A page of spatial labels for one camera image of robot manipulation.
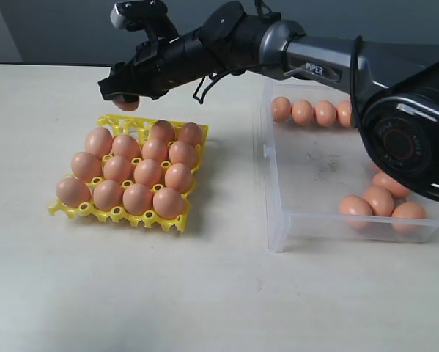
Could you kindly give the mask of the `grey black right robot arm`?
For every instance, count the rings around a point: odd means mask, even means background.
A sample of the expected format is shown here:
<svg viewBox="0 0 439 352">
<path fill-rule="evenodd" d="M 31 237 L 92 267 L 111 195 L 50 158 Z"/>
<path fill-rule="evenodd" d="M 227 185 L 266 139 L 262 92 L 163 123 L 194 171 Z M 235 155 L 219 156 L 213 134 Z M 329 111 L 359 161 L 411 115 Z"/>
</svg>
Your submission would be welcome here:
<svg viewBox="0 0 439 352">
<path fill-rule="evenodd" d="M 439 45 L 312 37 L 262 1 L 249 15 L 238 1 L 198 29 L 179 34 L 162 1 L 123 1 L 111 22 L 147 41 L 98 84 L 105 100 L 156 100 L 192 81 L 202 102 L 228 75 L 311 80 L 349 95 L 351 126 L 371 160 L 423 197 L 439 202 Z"/>
</svg>

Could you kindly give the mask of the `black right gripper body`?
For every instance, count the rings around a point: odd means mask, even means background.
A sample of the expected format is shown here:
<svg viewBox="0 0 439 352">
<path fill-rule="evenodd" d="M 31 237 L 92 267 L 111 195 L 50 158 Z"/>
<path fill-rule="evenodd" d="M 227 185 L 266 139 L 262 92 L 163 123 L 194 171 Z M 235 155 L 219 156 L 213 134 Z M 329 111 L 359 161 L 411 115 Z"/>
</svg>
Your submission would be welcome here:
<svg viewBox="0 0 439 352">
<path fill-rule="evenodd" d="M 135 95 L 156 100 L 190 81 L 189 50 L 189 40 L 162 40 L 156 45 L 143 43 L 130 61 L 116 64 L 130 67 Z"/>
</svg>

